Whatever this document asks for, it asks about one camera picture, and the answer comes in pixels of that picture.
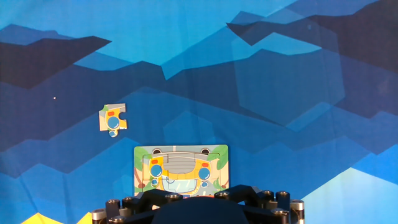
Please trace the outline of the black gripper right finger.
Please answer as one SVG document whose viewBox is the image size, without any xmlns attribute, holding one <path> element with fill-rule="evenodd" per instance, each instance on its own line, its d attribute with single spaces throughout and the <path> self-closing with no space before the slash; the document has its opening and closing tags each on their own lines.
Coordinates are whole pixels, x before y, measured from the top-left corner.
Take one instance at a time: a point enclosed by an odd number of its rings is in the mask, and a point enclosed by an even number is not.
<svg viewBox="0 0 398 224">
<path fill-rule="evenodd" d="M 214 194 L 214 198 L 238 204 L 248 223 L 304 224 L 304 201 L 291 199 L 286 191 L 259 190 L 237 185 Z"/>
</svg>

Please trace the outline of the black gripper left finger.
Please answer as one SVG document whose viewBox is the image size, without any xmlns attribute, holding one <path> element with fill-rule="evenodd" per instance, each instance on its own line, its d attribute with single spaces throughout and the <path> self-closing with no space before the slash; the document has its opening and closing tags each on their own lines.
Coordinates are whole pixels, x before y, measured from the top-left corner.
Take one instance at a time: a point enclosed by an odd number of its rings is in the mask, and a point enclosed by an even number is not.
<svg viewBox="0 0 398 224">
<path fill-rule="evenodd" d="M 183 195 L 159 189 L 139 193 L 135 197 L 125 197 L 122 200 L 110 199 L 105 208 L 93 210 L 92 224 L 133 224 L 151 223 L 157 212 L 154 205 L 161 207 L 168 203 L 183 200 Z"/>
</svg>

